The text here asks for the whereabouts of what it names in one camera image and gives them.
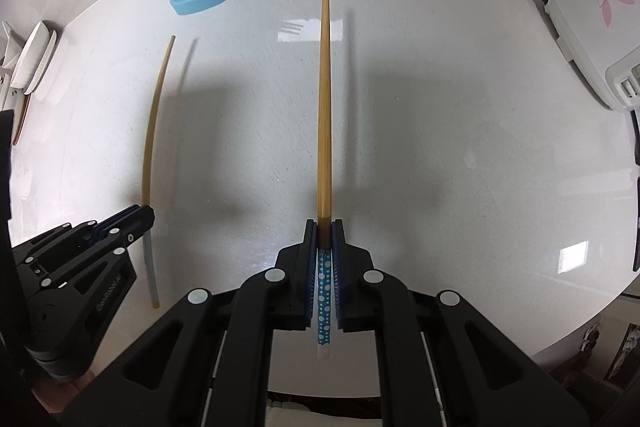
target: white bowl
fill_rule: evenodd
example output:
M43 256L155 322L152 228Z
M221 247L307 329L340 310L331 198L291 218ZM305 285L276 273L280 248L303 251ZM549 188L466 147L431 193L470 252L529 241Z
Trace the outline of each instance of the white bowl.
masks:
M18 58L14 74L11 77L11 87L24 89L29 85L40 65L47 44L49 44L49 29L41 21L31 32L20 58Z

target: chopstick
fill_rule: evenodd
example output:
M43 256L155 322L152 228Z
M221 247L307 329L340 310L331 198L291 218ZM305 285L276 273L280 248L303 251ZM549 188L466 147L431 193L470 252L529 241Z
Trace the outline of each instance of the chopstick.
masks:
M318 358L329 357L331 332L331 32L322 0L318 98Z
M158 73L158 81L156 82L156 90L151 101L151 110L149 111L149 123L146 127L145 153L142 159L142 204L151 204L151 161L154 151L154 135L156 133L156 120L158 119L158 108L160 105L160 94L162 92L162 84L164 84L164 76L166 68L169 64L169 57L174 48L175 35L169 39L169 43L164 52L162 65ZM158 284L156 283L156 270L154 269L154 257L151 247L151 230L147 230L142 236L142 245L145 260L146 281L149 285L149 295L151 296L151 306L153 308L160 307L160 299L158 297Z

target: white plate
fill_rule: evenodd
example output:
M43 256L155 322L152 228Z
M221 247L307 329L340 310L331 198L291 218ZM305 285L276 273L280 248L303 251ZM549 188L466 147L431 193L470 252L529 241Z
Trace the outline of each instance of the white plate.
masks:
M38 65L38 69L33 75L33 79L29 83L27 89L24 90L25 94L31 94L33 90L38 87L42 79L42 75L47 70L47 66L49 66L49 60L51 58L51 54L53 53L53 48L56 47L56 40L58 40L58 34L55 30L51 31L51 38L49 39L49 44L47 44L47 49L44 51L44 55L42 56L42 60Z
M24 89L33 78L42 55L49 44L49 29L45 23L40 21L31 32L29 40L24 45L18 63L15 66L14 74L11 77L11 87Z

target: white countertop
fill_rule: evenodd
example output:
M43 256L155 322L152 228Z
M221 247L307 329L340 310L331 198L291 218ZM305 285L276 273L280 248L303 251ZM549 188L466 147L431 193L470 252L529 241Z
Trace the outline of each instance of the white countertop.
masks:
M531 0L331 0L334 217L409 288L455 289L525 352L634 278L628 115L568 65ZM156 75L154 254L165 310L238 287L315 214L320 0L100 0L63 32L14 150L14 243L140 197ZM96 358L158 316L138 281ZM372 334L276 332L270 389L379 394Z

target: white appliance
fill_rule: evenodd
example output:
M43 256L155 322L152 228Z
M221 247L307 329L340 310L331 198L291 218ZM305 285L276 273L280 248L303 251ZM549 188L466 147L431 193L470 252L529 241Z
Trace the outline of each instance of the white appliance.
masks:
M545 10L597 95L618 111L640 108L640 0L549 0Z

